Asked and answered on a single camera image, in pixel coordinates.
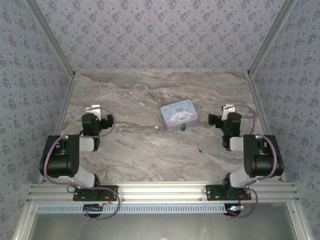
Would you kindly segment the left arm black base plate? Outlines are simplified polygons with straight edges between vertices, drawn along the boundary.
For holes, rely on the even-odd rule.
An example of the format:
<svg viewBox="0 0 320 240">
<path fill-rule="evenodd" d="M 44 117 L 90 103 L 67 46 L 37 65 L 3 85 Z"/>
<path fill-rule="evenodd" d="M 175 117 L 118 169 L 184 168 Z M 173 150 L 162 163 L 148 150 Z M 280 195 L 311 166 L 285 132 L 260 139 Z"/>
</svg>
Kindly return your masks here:
<svg viewBox="0 0 320 240">
<path fill-rule="evenodd" d="M 102 189 L 81 189 L 75 188 L 73 193 L 73 201 L 75 202 L 94 202 L 94 201 L 117 201 L 118 193 L 117 185 L 102 185 Z"/>
</svg>

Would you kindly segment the grey metal sheet panel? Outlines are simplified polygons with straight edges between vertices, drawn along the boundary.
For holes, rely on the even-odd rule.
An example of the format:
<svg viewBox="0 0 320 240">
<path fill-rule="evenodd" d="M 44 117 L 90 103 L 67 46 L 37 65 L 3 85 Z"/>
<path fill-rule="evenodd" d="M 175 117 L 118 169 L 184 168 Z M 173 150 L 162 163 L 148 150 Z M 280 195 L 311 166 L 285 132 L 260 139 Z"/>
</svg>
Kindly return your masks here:
<svg viewBox="0 0 320 240">
<path fill-rule="evenodd" d="M 286 210 L 245 219 L 223 214 L 119 214 L 90 221 L 82 214 L 39 214 L 30 240 L 297 240 Z"/>
</svg>

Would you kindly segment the aluminium corner post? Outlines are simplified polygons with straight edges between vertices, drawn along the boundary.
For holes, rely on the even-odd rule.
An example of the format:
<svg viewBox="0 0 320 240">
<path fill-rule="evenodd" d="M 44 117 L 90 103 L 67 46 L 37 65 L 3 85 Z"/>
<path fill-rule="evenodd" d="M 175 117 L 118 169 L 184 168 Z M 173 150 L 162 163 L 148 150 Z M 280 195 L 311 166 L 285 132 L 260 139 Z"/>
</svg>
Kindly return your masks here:
<svg viewBox="0 0 320 240">
<path fill-rule="evenodd" d="M 63 52 L 58 39 L 55 37 L 54 32 L 50 28 L 49 23 L 46 20 L 45 15 L 42 13 L 39 5 L 37 4 L 36 0 L 23 0 L 26 6 L 28 7 L 29 11 L 31 12 L 35 22 L 38 24 L 40 30 L 44 34 L 48 44 L 52 48 L 54 54 L 56 55 L 57 59 L 59 60 L 61 66 L 63 67 L 66 74 L 73 78 L 74 71 L 68 61 L 67 56 Z"/>
<path fill-rule="evenodd" d="M 269 30 L 267 31 L 266 36 L 264 37 L 261 46 L 259 47 L 257 54 L 252 60 L 252 63 L 248 69 L 248 76 L 253 78 L 259 67 L 263 63 L 267 53 L 271 49 L 273 43 L 275 42 L 278 34 L 280 33 L 282 27 L 286 23 L 291 11 L 296 5 L 298 0 L 284 0 L 280 6 L 275 18 L 270 25 Z"/>
</svg>

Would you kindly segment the wide aluminium frame rail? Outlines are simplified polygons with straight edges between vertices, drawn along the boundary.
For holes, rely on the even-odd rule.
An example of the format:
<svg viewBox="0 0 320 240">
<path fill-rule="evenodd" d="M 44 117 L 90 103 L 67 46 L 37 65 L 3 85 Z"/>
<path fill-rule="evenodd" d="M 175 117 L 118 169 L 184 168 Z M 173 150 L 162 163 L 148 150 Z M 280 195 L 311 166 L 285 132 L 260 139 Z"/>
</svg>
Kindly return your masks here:
<svg viewBox="0 0 320 240">
<path fill-rule="evenodd" d="M 116 183 L 121 201 L 129 203 L 204 203 L 206 182 L 123 182 Z M 260 181 L 250 186 L 259 203 L 286 203 L 300 200 L 292 182 Z M 34 203 L 70 203 L 73 195 L 64 185 L 31 184 L 26 200 Z"/>
</svg>

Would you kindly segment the aluminium lower frame beam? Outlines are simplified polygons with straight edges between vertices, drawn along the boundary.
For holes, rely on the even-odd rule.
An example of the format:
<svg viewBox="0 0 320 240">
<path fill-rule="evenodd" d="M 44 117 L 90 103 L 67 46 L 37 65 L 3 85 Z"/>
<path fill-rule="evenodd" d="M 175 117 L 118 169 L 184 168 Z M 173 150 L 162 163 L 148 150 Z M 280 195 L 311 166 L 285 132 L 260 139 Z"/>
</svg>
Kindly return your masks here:
<svg viewBox="0 0 320 240">
<path fill-rule="evenodd" d="M 13 240 L 29 240 L 38 210 L 38 204 L 27 202 L 17 222 Z"/>
<path fill-rule="evenodd" d="M 297 240 L 314 240 L 300 202 L 287 202 L 290 219 Z"/>
</svg>

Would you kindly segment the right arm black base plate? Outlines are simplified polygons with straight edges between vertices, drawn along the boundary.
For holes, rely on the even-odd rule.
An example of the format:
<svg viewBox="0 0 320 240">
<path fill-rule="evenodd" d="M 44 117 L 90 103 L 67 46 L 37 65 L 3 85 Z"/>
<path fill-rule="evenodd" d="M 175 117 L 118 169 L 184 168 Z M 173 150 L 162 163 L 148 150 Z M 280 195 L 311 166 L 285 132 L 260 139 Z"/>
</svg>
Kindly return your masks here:
<svg viewBox="0 0 320 240">
<path fill-rule="evenodd" d="M 252 199 L 251 194 L 242 188 L 224 187 L 217 184 L 206 185 L 205 194 L 208 201 L 240 201 Z"/>
</svg>

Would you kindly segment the light blue cartoon tin box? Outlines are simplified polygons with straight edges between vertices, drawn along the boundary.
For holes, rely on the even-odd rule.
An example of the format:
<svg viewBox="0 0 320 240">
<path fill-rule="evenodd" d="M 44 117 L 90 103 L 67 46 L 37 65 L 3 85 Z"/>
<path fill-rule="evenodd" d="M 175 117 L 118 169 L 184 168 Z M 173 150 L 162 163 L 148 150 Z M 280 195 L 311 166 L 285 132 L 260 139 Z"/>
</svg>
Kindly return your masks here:
<svg viewBox="0 0 320 240">
<path fill-rule="evenodd" d="M 186 129 L 197 124 L 199 115 L 190 99 L 171 103 L 160 108 L 166 130 L 169 133 L 181 131 L 181 126 Z"/>
</svg>

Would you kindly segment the thin aluminium rail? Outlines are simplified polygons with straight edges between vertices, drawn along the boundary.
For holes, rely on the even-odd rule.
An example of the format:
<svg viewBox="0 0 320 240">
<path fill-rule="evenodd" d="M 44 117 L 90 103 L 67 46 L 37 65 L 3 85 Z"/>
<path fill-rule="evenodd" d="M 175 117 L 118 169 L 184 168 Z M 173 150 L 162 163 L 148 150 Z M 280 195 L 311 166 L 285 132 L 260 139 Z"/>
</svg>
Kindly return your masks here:
<svg viewBox="0 0 320 240">
<path fill-rule="evenodd" d="M 147 69 L 147 70 L 94 70 L 94 71 L 84 71 L 79 70 L 75 72 L 76 74 L 133 74 L 133 73 L 228 73 L 240 76 L 246 76 L 248 74 L 247 70 L 209 70 L 209 69 Z"/>
</svg>

